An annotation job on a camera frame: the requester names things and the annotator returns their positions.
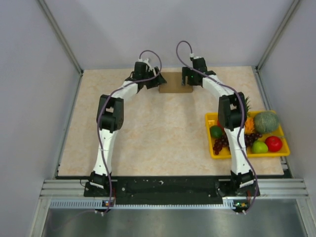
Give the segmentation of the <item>brown cardboard box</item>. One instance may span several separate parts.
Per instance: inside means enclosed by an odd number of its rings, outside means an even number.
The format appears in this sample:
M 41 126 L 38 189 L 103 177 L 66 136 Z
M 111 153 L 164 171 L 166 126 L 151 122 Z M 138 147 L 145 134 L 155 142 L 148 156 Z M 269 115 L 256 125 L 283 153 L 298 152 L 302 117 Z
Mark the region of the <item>brown cardboard box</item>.
M 192 93 L 193 87 L 190 85 L 182 85 L 181 72 L 164 72 L 162 73 L 166 83 L 158 87 L 159 93 Z

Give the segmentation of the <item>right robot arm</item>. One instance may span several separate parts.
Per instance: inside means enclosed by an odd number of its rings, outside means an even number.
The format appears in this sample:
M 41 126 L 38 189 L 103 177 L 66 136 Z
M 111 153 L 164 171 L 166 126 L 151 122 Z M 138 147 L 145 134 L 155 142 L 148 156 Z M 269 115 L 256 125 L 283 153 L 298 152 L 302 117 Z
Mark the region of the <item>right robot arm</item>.
M 218 99 L 218 120 L 228 138 L 232 156 L 230 192 L 243 195 L 255 184 L 244 141 L 247 117 L 244 94 L 223 84 L 213 71 L 208 71 L 203 57 L 191 53 L 190 60 L 192 66 L 182 68 L 182 80 L 187 80 L 188 85 L 203 87 Z

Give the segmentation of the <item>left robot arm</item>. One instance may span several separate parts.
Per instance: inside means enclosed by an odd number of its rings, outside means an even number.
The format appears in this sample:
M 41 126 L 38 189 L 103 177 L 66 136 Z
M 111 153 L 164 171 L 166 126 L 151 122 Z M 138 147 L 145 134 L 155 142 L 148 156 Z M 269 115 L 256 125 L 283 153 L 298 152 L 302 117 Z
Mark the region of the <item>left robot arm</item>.
M 112 156 L 118 131 L 124 122 L 124 103 L 143 87 L 151 89 L 166 83 L 158 67 L 152 67 L 149 59 L 138 59 L 134 70 L 123 84 L 109 95 L 101 95 L 97 111 L 98 152 L 90 174 L 88 191 L 99 197 L 112 197 Z

